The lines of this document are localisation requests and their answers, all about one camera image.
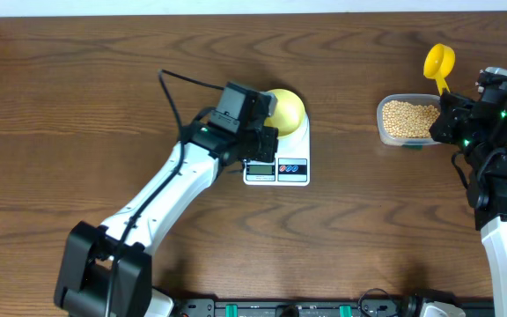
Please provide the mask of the yellow measuring scoop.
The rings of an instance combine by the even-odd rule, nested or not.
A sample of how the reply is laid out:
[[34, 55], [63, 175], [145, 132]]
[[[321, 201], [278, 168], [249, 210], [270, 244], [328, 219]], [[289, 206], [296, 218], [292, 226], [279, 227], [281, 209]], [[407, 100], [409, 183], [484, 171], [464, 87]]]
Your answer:
[[435, 81], [439, 95], [449, 92], [445, 78], [452, 72], [456, 55], [452, 48], [438, 43], [432, 47], [423, 65], [423, 75]]

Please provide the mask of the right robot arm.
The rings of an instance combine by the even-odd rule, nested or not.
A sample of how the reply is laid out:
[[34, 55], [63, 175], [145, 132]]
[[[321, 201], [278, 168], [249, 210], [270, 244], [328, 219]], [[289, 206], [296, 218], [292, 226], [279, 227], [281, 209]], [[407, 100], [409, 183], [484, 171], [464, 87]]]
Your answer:
[[471, 168], [462, 181], [489, 261], [495, 314], [507, 316], [507, 96], [474, 101], [444, 92], [439, 106], [430, 134], [456, 145]]

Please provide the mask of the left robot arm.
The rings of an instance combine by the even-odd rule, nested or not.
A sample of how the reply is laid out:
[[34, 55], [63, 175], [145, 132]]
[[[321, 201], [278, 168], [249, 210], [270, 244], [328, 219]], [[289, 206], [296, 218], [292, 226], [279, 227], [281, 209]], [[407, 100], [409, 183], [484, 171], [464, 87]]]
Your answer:
[[229, 83], [218, 105], [180, 132], [169, 159], [125, 207], [70, 231], [55, 305], [71, 316], [168, 316], [174, 300], [153, 287], [152, 257], [187, 206], [236, 161], [270, 162], [278, 130], [265, 121], [277, 97]]

